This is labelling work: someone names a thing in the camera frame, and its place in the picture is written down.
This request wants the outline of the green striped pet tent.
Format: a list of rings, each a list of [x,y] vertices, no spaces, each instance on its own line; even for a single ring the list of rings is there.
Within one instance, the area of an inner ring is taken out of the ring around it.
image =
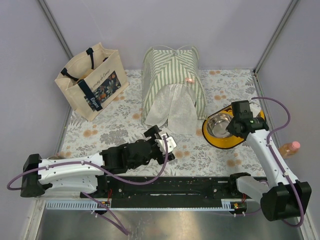
[[[142,123],[174,134],[195,134],[204,120],[206,95],[199,76],[195,46],[172,49],[156,45],[147,50],[142,69]]]

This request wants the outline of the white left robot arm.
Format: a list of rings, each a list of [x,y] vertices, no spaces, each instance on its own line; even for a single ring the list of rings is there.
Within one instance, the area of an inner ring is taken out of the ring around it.
[[[145,139],[67,159],[42,158],[31,154],[23,165],[20,196],[34,198],[49,192],[85,192],[98,198],[107,195],[105,176],[124,174],[151,160],[159,165],[175,159],[174,138],[155,125],[144,133]]]

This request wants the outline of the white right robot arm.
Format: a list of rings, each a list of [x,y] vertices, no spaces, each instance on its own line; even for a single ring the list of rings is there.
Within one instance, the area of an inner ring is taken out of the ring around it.
[[[256,154],[267,178],[267,184],[251,176],[240,176],[228,184],[228,194],[239,198],[245,194],[260,204],[268,221],[285,221],[299,217],[301,226],[312,193],[308,182],[298,177],[285,163],[274,141],[272,131],[262,117],[254,116],[248,100],[231,103],[233,118],[226,130],[242,138]]]

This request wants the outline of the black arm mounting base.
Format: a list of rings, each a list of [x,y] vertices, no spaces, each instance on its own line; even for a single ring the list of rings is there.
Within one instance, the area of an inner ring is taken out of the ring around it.
[[[129,199],[146,203],[155,200],[245,199],[229,177],[163,176],[146,185],[125,183],[107,175],[99,176],[97,180],[98,186],[90,196],[108,201]]]

